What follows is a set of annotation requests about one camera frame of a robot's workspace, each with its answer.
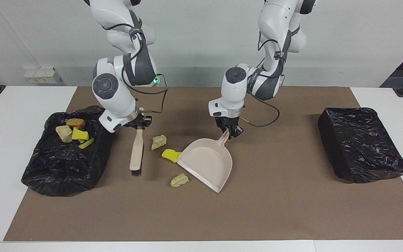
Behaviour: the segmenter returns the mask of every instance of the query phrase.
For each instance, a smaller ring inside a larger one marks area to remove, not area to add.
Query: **brown surface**
[[[5,240],[403,239],[403,181],[348,184],[334,175],[324,152],[318,117],[325,107],[358,107],[349,88],[281,87],[271,101],[280,120],[267,128],[241,123],[245,132],[227,142],[233,170],[219,194],[192,176],[171,188],[182,169],[161,152],[218,139],[207,102],[219,94],[218,88],[171,88],[165,113],[144,131],[141,177],[128,170],[135,132],[123,128],[97,188],[69,198],[28,190]],[[137,97],[146,109],[160,105],[160,96]],[[79,87],[68,110],[96,103],[90,88]],[[249,98],[246,105],[243,116],[256,123],[274,115]],[[150,151],[160,134],[168,144]]]

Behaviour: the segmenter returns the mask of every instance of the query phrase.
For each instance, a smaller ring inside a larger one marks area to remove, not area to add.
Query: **dustpan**
[[[179,155],[177,164],[219,193],[225,185],[232,168],[231,154],[225,147],[229,132],[219,140],[198,139]]]

